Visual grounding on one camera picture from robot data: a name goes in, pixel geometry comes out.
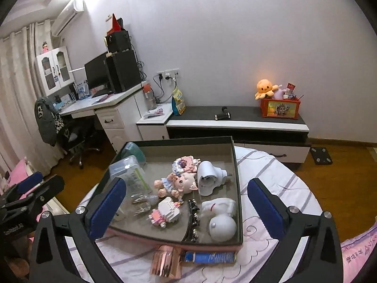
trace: air conditioner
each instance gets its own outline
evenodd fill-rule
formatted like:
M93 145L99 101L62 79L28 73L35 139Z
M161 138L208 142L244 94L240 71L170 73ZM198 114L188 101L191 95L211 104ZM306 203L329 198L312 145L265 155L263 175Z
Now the air conditioner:
M73 19L84 11L83 0L71 0L54 21L51 27L52 36L58 37Z

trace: picture on box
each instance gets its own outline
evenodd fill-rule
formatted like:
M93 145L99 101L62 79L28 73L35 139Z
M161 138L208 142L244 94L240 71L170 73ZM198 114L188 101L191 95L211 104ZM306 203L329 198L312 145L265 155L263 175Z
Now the picture on box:
M295 103L284 103L278 101L269 101L267 116L284 116L294 118L296 112Z

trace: beige curtain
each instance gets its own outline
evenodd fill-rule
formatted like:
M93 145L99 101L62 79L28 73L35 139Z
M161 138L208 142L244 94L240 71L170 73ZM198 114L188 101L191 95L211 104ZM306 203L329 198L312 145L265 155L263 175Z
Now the beige curtain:
M63 157L57 146L42 141L34 116L34 103L42 95L34 60L42 53L44 41L52 49L50 30L50 20L46 20L42 25L31 24L29 29L24 27L8 39L0 39L1 158L13 169L27 157L43 175Z

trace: white wall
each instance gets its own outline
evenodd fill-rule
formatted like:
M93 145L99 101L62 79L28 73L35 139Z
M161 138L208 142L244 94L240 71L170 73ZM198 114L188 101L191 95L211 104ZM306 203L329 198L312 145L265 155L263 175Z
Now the white wall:
M188 105L257 106L260 79L291 82L311 137L377 142L377 36L354 0L85 1L65 35L72 67L105 51L114 12L148 78L180 69Z

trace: orange octopus plush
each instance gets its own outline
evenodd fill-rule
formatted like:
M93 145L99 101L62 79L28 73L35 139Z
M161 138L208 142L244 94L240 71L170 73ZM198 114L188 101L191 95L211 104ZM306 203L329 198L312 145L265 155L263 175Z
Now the orange octopus plush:
M278 85L272 85L272 83L267 79L262 79L257 84L258 92L255 94L255 100L264 99L264 97L272 97L274 91L278 90Z

